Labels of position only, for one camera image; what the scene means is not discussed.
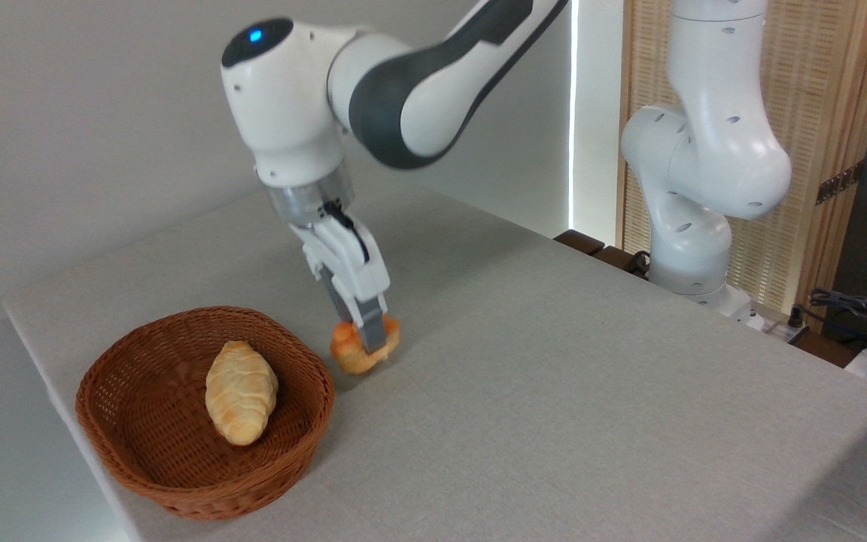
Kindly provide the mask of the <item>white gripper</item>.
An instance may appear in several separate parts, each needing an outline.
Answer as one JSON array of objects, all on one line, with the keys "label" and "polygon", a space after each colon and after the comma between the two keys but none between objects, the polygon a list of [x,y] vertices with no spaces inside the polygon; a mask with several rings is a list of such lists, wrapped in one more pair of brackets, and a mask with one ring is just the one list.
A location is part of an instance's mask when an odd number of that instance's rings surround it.
[{"label": "white gripper", "polygon": [[372,354],[388,343],[383,315],[388,268],[371,231],[355,216],[348,229],[336,218],[306,226],[289,224],[300,238],[314,277],[326,288],[339,319],[357,325],[364,351]]}]

